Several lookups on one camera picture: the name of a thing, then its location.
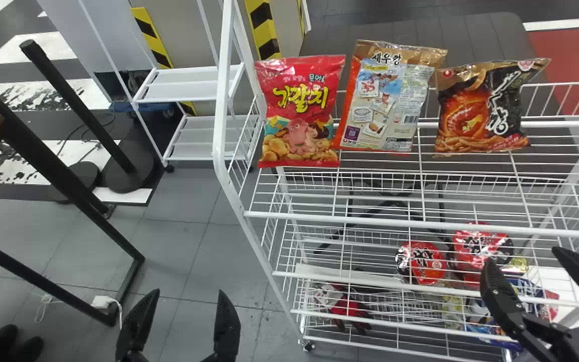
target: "white power plug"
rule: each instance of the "white power plug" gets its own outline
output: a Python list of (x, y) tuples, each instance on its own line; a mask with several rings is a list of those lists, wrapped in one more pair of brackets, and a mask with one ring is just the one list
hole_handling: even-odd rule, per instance
[(111, 305), (111, 303), (118, 305), (118, 318), (120, 320), (120, 330), (122, 330), (122, 305), (120, 305), (120, 302), (109, 296), (95, 296), (90, 305), (96, 309), (106, 309)]
[(115, 302), (115, 299), (109, 296), (95, 296), (90, 305), (97, 309), (106, 309), (113, 302)]

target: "black metal pole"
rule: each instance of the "black metal pole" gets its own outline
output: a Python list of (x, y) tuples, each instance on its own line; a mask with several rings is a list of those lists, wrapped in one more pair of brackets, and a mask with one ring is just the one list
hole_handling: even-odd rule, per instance
[(28, 59), (35, 64), (37, 69), (44, 75), (46, 80), (55, 87), (55, 89), (62, 95), (62, 98), (68, 103), (74, 112), (82, 119), (90, 131), (102, 143), (106, 151), (111, 154), (111, 157), (122, 167), (124, 172), (131, 173), (135, 171), (135, 166), (126, 154), (115, 144), (111, 135), (104, 130), (104, 127), (99, 123), (94, 114), (83, 103), (76, 92), (71, 88), (64, 77), (59, 73), (53, 62), (46, 57), (46, 53), (39, 44), (30, 39), (19, 44), (21, 51), (28, 57)]
[[(53, 153), (53, 151), (42, 142), (33, 131), (24, 124), (19, 117), (0, 100), (0, 115), (4, 117), (3, 137), (10, 146), (15, 149), (23, 158), (33, 165), (41, 174), (46, 177), (63, 195), (71, 200), (79, 199), (81, 203), (88, 207), (92, 206), (100, 214), (106, 213), (109, 209), (104, 205), (86, 186), (66, 167), (66, 165)], [(18, 136), (20, 142), (11, 144), (8, 135)], [(32, 154), (41, 155), (39, 158), (30, 157), (25, 152), (28, 149)]]
[(4, 117), (3, 139), (133, 259), (144, 260), (142, 253), (104, 218), (108, 208), (1, 100), (0, 115)]
[(2, 252), (0, 250), (0, 266), (14, 275), (26, 280), (33, 286), (51, 294), (60, 301), (70, 305), (71, 307), (77, 309), (78, 311), (86, 314), (87, 316), (96, 319), (100, 323), (104, 323), (108, 326), (115, 325), (115, 316), (111, 317), (109, 314), (105, 314), (99, 309), (91, 306), (89, 303), (81, 300), (77, 296), (73, 295), (66, 289), (58, 286), (54, 282), (51, 282), (46, 277), (40, 273), (32, 270), (28, 266), (20, 263), (10, 255)]

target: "shelf caster wheel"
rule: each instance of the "shelf caster wheel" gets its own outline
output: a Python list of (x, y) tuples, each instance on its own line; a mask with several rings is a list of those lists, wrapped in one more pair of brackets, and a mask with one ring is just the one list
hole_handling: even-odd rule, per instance
[(317, 348), (317, 346), (312, 342), (308, 341), (307, 343), (303, 344), (303, 351), (305, 351), (305, 352), (310, 352), (314, 348)]

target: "barcode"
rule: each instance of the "barcode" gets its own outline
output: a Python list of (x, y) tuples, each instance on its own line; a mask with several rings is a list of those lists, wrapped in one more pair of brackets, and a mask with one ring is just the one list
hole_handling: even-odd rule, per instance
[(413, 124), (419, 121), (419, 116), (404, 116), (404, 124)]

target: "black table leg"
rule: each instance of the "black table leg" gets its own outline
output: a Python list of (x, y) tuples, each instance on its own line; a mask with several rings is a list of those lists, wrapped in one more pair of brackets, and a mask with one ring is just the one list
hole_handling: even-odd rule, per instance
[[(124, 298), (128, 294), (128, 290), (135, 280), (140, 266), (144, 263), (144, 255), (104, 218), (103, 213), (108, 210), (108, 207), (90, 192), (50, 148), (1, 100), (0, 115), (4, 117), (4, 125), (0, 133), (1, 138), (9, 143), (30, 165), (44, 175), (58, 191), (71, 200), (78, 209), (95, 222), (106, 235), (133, 258), (129, 272), (126, 274), (122, 287), (115, 298), (120, 303), (124, 302)], [(84, 314), (107, 325), (115, 324), (115, 318), (118, 314), (117, 307), (112, 307), (109, 314), (102, 313), (1, 250), (0, 266)]]
[(81, 199), (87, 204), (92, 205), (94, 209), (101, 214), (108, 211), (106, 205), (79, 181), (77, 176), (66, 167), (53, 151), (21, 121), (2, 100), (0, 100), (0, 115), (4, 117), (4, 131), (2, 134), (4, 140), (8, 142), (15, 151), (21, 154), (26, 161), (32, 164), (39, 173), (43, 174), (55, 188), (73, 202), (74, 199)]
[(95, 309), (89, 303), (81, 300), (76, 295), (72, 294), (71, 292), (67, 291), (66, 289), (58, 286), (54, 282), (46, 279), (40, 273), (32, 270), (28, 266), (20, 263), (10, 255), (2, 252), (0, 250), (0, 266), (14, 275), (26, 280), (33, 286), (46, 291), (46, 293), (51, 294), (55, 298), (59, 299), (60, 301), (70, 305), (71, 307), (77, 309), (78, 311), (86, 314), (87, 316), (96, 319), (97, 321), (104, 323), (108, 326), (115, 325), (115, 316), (111, 316), (111, 314), (106, 314), (100, 311), (99, 309)]

